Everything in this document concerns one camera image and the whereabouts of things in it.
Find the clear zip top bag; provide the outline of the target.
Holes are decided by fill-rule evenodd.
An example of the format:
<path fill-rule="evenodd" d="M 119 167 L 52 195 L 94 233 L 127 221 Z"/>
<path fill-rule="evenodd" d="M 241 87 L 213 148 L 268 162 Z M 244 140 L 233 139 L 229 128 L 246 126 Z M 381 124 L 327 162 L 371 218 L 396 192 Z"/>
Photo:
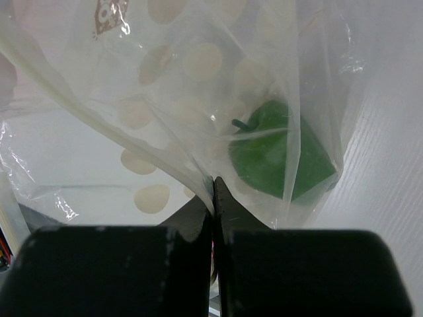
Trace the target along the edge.
<path fill-rule="evenodd" d="M 364 59 L 360 1 L 2 1 L 1 168 L 28 224 L 156 225 L 213 181 L 265 225 L 298 227 L 344 170 Z M 283 198 L 228 146 L 289 107 Z M 336 174 L 291 198 L 303 118 Z"/>

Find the green bell pepper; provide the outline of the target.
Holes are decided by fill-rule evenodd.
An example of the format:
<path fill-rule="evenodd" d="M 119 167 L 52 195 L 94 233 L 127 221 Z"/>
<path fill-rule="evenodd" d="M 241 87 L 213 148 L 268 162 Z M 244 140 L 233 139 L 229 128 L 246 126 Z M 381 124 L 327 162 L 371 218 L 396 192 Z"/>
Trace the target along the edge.
<path fill-rule="evenodd" d="M 229 158 L 238 177 L 255 190 L 283 198 L 288 161 L 289 107 L 278 100 L 269 100 L 256 109 L 244 123 L 233 119 L 239 130 L 228 146 Z M 301 124 L 301 154 L 291 198 L 308 192 L 336 174 L 336 167 L 310 125 Z"/>

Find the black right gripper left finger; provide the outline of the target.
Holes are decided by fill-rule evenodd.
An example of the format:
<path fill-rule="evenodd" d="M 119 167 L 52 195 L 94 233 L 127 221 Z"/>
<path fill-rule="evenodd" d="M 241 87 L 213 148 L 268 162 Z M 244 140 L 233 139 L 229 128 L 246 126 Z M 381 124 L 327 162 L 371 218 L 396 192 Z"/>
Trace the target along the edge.
<path fill-rule="evenodd" d="M 157 226 L 49 226 L 22 245 L 2 316 L 207 316 L 212 218 L 191 199 Z"/>

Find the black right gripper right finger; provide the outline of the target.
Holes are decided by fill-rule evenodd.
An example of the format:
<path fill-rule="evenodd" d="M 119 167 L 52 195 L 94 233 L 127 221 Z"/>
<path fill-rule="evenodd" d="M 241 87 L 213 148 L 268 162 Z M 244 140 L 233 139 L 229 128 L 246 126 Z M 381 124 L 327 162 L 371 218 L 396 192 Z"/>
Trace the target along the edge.
<path fill-rule="evenodd" d="M 214 182 L 222 316 L 412 316 L 395 259 L 366 230 L 272 230 Z"/>

